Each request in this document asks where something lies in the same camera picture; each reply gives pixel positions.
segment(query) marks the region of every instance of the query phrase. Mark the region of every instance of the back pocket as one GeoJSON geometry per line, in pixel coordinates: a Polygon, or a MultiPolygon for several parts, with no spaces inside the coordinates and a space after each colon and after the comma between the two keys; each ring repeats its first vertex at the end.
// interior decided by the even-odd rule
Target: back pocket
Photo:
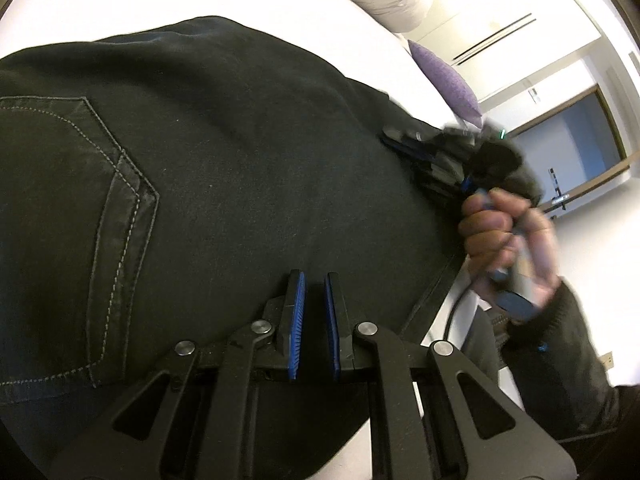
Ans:
{"type": "Polygon", "coordinates": [[[0,404],[124,377],[159,196],[85,98],[0,98],[0,404]]]}

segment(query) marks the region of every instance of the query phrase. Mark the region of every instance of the white bedsheet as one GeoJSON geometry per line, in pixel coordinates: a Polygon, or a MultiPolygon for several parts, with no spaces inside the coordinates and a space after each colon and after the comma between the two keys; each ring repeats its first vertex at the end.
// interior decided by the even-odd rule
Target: white bedsheet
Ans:
{"type": "Polygon", "coordinates": [[[92,41],[220,15],[305,48],[344,75],[388,92],[433,126],[455,121],[398,39],[350,0],[14,0],[0,57],[25,47],[92,41]]]}

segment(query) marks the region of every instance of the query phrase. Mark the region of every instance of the fingers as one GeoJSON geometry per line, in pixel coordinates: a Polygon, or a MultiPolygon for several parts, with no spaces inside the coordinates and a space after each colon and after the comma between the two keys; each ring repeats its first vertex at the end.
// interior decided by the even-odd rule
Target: fingers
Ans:
{"type": "Polygon", "coordinates": [[[494,187],[489,192],[489,197],[494,209],[504,211],[514,218],[519,218],[531,207],[531,202],[526,198],[514,195],[498,187],[494,187]]]}
{"type": "Polygon", "coordinates": [[[505,231],[484,231],[471,235],[465,239],[466,254],[473,257],[493,253],[503,248],[509,240],[514,244],[514,237],[505,231]]]}
{"type": "Polygon", "coordinates": [[[463,219],[458,231],[464,238],[485,231],[511,231],[513,218],[503,211],[485,210],[463,219]]]}
{"type": "Polygon", "coordinates": [[[482,193],[475,193],[462,204],[462,214],[464,216],[471,216],[484,209],[489,209],[487,202],[487,198],[482,193]]]}
{"type": "Polygon", "coordinates": [[[499,252],[491,251],[489,253],[479,254],[469,260],[469,275],[474,278],[478,275],[478,272],[508,269],[515,263],[517,256],[517,249],[511,245],[501,249],[499,252]]]}
{"type": "Polygon", "coordinates": [[[518,221],[518,227],[526,233],[553,230],[551,220],[544,216],[540,209],[529,209],[518,221]]]}

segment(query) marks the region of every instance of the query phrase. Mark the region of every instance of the purple pillow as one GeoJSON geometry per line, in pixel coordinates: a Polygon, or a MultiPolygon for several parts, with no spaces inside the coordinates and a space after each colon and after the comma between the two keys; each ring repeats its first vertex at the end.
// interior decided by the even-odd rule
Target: purple pillow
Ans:
{"type": "Polygon", "coordinates": [[[478,98],[462,76],[430,50],[409,40],[414,61],[458,117],[482,128],[478,98]]]}

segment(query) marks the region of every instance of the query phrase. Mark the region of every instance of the hand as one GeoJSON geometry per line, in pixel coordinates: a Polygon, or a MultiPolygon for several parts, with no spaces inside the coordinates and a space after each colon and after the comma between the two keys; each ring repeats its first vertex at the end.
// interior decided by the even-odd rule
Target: hand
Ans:
{"type": "MultiPolygon", "coordinates": [[[[534,303],[544,308],[560,286],[558,241],[553,224],[542,211],[532,208],[528,200],[502,189],[492,189],[489,199],[493,210],[487,209],[487,198],[478,193],[467,198],[462,205],[462,214],[466,218],[460,222],[458,230],[465,237],[472,279],[484,270],[508,269],[527,244],[534,274],[534,303]],[[514,219],[518,220],[524,238],[514,236],[500,250],[511,236],[514,219]]],[[[483,300],[494,305],[495,285],[487,275],[478,279],[474,290],[483,300]]]]}

